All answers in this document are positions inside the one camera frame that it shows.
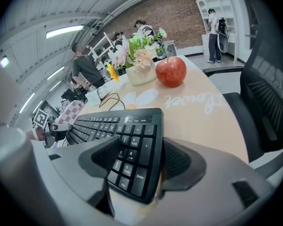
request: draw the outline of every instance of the gray floor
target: gray floor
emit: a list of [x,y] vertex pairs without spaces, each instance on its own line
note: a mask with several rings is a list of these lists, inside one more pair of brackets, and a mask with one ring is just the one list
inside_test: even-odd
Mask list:
[[[223,66],[233,66],[233,59],[230,56],[224,54],[222,55],[222,62],[214,63],[214,64],[206,63],[208,58],[204,57],[203,55],[188,57],[188,59],[191,60],[201,70],[208,68],[223,67]],[[243,64],[240,63],[239,61],[237,61],[235,65],[243,66]],[[213,84],[218,88],[218,90],[222,94],[231,93],[231,92],[240,93],[240,74],[241,73],[215,74],[210,76],[210,80],[213,82]],[[252,161],[250,163],[250,166],[254,169],[258,168],[268,163],[272,159],[274,159],[282,151],[283,150],[277,152],[265,153],[259,159]],[[283,167],[279,171],[277,171],[274,175],[272,175],[270,178],[268,178],[268,181],[273,186],[277,187],[280,184],[282,178],[283,178]]]

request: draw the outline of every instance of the chair armrest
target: chair armrest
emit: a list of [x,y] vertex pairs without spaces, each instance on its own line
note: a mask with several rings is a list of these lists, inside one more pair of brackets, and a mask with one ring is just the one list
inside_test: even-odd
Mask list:
[[215,73],[230,73],[230,72],[241,72],[244,66],[225,66],[219,68],[204,69],[202,72],[208,77]]

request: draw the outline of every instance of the brick wall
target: brick wall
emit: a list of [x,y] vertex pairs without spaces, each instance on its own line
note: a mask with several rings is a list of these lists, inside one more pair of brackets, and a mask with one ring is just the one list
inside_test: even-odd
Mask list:
[[94,46],[103,32],[123,31],[126,38],[131,38],[137,31],[133,27],[136,20],[146,21],[156,31],[163,28],[168,34],[167,40],[174,40],[177,48],[202,45],[205,29],[196,0],[144,0],[114,18],[90,45]]

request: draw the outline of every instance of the black mesh chair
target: black mesh chair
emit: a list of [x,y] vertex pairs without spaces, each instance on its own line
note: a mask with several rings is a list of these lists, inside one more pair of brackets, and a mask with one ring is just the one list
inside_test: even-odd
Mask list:
[[250,162],[283,148],[283,33],[261,0],[251,5],[259,25],[245,66],[203,70],[207,76],[241,72],[241,93],[224,97],[239,123]]

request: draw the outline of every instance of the white ceiling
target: white ceiling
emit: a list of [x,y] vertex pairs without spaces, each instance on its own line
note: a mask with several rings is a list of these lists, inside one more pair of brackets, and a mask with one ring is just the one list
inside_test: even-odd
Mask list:
[[[65,79],[71,69],[74,41],[91,37],[90,31],[70,32],[45,38],[48,31],[83,24],[87,29],[99,22],[112,19],[108,13],[126,8],[129,0],[13,0],[0,21],[0,58],[7,56],[5,67],[12,79],[23,92],[23,97],[15,105],[12,118],[30,97],[25,108],[29,113],[49,93],[49,89],[59,80]],[[65,69],[47,81],[53,72]]]

